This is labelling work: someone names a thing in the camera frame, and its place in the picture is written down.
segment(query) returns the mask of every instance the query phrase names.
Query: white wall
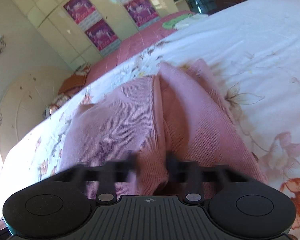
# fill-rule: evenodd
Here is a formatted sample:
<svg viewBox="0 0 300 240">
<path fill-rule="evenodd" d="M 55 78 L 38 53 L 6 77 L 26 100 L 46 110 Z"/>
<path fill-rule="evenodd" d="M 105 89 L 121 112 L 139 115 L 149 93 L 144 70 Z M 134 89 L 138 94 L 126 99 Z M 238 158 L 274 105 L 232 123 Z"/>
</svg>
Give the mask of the white wall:
<svg viewBox="0 0 300 240">
<path fill-rule="evenodd" d="M 0 33 L 7 43 L 0 55 L 0 101 L 26 70 L 45 66 L 70 69 L 11 0 L 0 0 Z"/>
</svg>

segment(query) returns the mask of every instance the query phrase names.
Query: silver screw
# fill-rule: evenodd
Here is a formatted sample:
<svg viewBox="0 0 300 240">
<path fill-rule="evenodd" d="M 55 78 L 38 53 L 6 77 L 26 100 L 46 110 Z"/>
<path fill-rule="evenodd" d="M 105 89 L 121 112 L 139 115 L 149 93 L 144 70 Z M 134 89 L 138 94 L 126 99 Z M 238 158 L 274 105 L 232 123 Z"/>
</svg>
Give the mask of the silver screw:
<svg viewBox="0 0 300 240">
<path fill-rule="evenodd" d="M 113 200 L 114 196 L 112 194 L 108 194 L 108 193 L 105 193 L 105 194 L 101 194 L 99 195 L 98 199 L 101 200 L 101 201 L 111 201 Z"/>
<path fill-rule="evenodd" d="M 201 196 L 196 193 L 191 193 L 186 195 L 186 199 L 194 202 L 194 201 L 199 201 L 201 199 Z"/>
</svg>

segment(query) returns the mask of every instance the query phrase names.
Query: poster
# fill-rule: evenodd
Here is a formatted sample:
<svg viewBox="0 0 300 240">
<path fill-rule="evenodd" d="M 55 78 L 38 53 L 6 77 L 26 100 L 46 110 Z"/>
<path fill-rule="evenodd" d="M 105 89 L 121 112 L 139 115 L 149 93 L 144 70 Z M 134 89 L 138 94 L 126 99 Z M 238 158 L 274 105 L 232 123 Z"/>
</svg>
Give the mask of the poster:
<svg viewBox="0 0 300 240">
<path fill-rule="evenodd" d="M 159 17 L 149 0 L 132 0 L 124 5 L 139 28 Z"/>
<path fill-rule="evenodd" d="M 97 47 L 103 56 L 107 56 L 116 50 L 120 40 L 104 19 L 98 21 L 95 25 L 86 31 L 86 35 Z"/>
<path fill-rule="evenodd" d="M 159 15 L 150 0 L 119 0 L 141 30 L 158 21 Z"/>
<path fill-rule="evenodd" d="M 89 0 L 70 0 L 64 8 L 103 56 L 119 47 L 121 41 Z"/>
<path fill-rule="evenodd" d="M 89 0 L 70 0 L 64 8 L 84 32 L 102 19 L 102 15 Z"/>
</svg>

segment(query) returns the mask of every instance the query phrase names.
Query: black circular cover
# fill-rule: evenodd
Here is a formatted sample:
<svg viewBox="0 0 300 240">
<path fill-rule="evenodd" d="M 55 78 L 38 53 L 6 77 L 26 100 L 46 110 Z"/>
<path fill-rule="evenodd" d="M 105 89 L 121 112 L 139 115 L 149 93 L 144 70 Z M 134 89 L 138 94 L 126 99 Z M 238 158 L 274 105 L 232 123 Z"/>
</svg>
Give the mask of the black circular cover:
<svg viewBox="0 0 300 240">
<path fill-rule="evenodd" d="M 230 184 L 210 200 L 208 212 L 223 230 L 249 238 L 277 236 L 296 217 L 285 194 L 260 182 Z"/>
<path fill-rule="evenodd" d="M 40 182 L 10 196 L 2 213 L 13 235 L 53 238 L 80 227 L 90 214 L 90 202 L 69 183 Z"/>
</svg>

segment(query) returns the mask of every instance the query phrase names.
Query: beige headboard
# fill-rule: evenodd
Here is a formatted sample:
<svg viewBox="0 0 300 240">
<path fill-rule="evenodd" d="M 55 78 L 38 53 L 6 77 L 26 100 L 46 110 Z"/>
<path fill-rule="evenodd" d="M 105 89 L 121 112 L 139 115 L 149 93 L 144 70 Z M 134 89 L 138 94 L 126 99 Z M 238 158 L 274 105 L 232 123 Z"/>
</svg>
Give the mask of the beige headboard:
<svg viewBox="0 0 300 240">
<path fill-rule="evenodd" d="M 8 88 L 0 103 L 0 153 L 9 151 L 36 125 L 70 71 L 45 67 L 24 73 Z"/>
</svg>

